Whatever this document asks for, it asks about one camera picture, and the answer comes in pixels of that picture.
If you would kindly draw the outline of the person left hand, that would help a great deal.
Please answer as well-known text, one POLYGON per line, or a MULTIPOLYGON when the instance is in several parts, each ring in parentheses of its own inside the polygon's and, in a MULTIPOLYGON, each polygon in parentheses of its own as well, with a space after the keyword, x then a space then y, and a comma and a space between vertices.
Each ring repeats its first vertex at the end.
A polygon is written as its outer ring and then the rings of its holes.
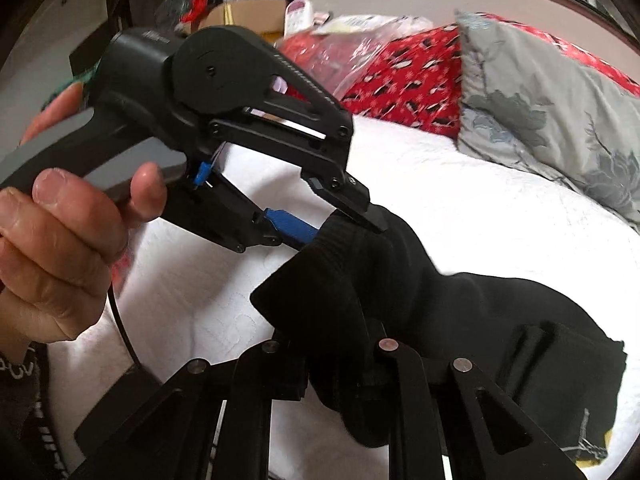
POLYGON ((116 206, 88 182, 53 168, 32 192, 1 192, 1 354, 24 361, 34 342, 76 339, 99 321, 111 266, 131 229, 157 218, 167 190, 158 167, 143 164, 130 200, 116 206))

